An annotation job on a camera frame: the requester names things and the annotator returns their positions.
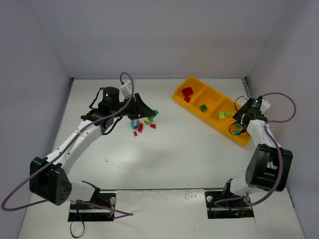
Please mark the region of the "red arch lego block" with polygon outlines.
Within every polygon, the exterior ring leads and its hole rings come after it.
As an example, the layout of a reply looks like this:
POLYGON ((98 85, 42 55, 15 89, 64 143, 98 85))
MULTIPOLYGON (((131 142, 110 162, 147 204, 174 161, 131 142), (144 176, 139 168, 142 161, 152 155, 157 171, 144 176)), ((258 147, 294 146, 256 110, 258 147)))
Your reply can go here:
POLYGON ((186 96, 186 97, 184 97, 184 100, 189 103, 190 102, 190 97, 186 96))

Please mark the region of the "red square lego block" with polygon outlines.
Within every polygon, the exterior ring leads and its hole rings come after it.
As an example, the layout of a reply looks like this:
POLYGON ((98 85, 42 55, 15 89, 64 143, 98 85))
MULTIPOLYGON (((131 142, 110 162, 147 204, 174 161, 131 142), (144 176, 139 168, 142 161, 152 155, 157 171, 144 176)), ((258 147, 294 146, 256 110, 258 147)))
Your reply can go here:
POLYGON ((186 87, 186 88, 183 88, 181 92, 186 97, 193 94, 193 89, 192 87, 186 87))

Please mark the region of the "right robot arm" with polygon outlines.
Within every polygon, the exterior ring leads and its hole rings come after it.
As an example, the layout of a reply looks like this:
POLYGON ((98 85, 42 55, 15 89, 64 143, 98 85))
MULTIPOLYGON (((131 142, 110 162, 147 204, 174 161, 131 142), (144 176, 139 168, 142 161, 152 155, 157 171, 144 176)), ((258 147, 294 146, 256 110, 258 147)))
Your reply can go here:
POLYGON ((239 197, 249 190, 261 189, 277 192, 284 190, 288 179, 293 154, 283 149, 274 139, 264 113, 270 107, 270 102, 259 97, 249 98, 233 118, 241 126, 239 133, 247 133, 253 140, 256 149, 247 166, 244 177, 229 179, 223 188, 224 197, 239 197))

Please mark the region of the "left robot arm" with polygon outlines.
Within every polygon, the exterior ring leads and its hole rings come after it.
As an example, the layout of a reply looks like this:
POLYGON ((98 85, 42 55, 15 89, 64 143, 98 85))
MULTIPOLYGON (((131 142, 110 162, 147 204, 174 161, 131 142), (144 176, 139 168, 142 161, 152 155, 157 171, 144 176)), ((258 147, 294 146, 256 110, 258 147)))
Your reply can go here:
POLYGON ((80 125, 55 151, 44 158, 36 157, 30 164, 29 189, 32 193, 59 206, 66 201, 94 201, 99 188, 91 183, 72 183, 68 173, 82 153, 99 137, 109 133, 114 119, 128 117, 130 120, 155 116, 138 93, 132 98, 119 100, 119 89, 105 87, 97 108, 81 116, 80 125))

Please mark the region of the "light green lego brick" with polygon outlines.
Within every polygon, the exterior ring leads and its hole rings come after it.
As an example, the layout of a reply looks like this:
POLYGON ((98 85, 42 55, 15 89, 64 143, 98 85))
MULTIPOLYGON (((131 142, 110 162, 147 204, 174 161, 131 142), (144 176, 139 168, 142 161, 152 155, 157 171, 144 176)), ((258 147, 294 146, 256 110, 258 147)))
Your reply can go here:
POLYGON ((219 120, 225 120, 225 113, 224 112, 218 112, 218 118, 219 118, 219 120))

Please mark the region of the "small green lego brick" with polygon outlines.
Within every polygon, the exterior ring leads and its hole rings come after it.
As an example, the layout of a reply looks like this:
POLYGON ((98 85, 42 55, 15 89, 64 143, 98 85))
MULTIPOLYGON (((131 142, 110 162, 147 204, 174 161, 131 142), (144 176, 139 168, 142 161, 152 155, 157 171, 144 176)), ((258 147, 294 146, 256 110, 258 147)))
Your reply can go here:
POLYGON ((206 106, 206 105, 201 105, 201 106, 200 106, 200 110, 201 110, 202 112, 207 111, 207 106, 206 106))

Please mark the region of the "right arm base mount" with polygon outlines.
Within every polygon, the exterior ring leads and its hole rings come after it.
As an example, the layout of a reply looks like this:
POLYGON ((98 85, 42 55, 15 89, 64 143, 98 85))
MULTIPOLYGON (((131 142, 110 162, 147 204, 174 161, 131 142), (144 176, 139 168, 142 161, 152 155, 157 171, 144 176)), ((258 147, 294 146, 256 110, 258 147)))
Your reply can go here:
POLYGON ((237 195, 229 193, 223 193, 222 190, 205 191, 206 198, 206 209, 208 219, 242 219, 242 218, 253 218, 254 212, 251 207, 249 207, 244 199, 220 202, 217 207, 215 205, 216 201, 226 199, 226 198, 236 198, 237 195))

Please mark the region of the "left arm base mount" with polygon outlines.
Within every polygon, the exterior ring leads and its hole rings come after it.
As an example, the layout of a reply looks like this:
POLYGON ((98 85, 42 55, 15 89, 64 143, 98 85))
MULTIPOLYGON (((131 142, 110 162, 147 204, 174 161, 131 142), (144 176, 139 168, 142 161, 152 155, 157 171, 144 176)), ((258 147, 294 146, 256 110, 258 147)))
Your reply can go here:
POLYGON ((117 194, 116 192, 101 191, 96 206, 71 204, 68 213, 68 222, 112 222, 114 220, 117 194))

